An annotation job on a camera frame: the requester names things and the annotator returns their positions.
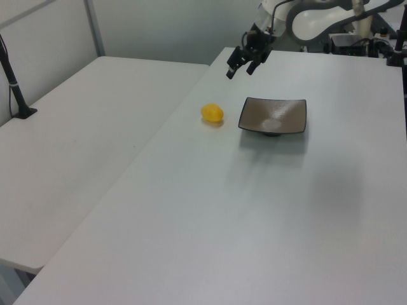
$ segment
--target white wall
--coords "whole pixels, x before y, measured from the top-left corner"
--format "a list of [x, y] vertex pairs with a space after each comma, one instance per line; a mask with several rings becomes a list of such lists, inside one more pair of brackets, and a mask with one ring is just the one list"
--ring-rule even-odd
[[[97, 57], [83, 0], [56, 0], [0, 33], [29, 105]], [[0, 69], [0, 126], [9, 119], [8, 82]]]
[[106, 55], [211, 64], [235, 47], [261, 0], [89, 0]]

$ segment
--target white tabletop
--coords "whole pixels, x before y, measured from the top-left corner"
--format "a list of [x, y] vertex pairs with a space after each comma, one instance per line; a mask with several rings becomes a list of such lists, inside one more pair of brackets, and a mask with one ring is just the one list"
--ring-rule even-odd
[[403, 19], [404, 6], [396, 6], [395, 8], [389, 8], [383, 13], [379, 13], [380, 16], [396, 31], [400, 29], [401, 19]]
[[37, 273], [207, 70], [101, 57], [0, 128], [0, 263]]
[[[230, 81], [231, 51], [16, 305], [407, 304], [401, 70], [273, 51]], [[307, 131], [238, 129], [248, 96], [305, 98]], [[208, 102], [223, 126], [201, 121]]]

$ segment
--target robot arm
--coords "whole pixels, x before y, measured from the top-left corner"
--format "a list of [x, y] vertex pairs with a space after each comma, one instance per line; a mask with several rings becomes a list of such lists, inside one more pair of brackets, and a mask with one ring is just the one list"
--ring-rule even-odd
[[307, 45], [330, 33], [333, 27], [362, 20], [400, 5], [404, 0], [263, 0], [242, 46], [228, 60], [228, 78], [251, 62], [250, 75], [265, 63], [273, 42], [286, 31], [297, 43]]

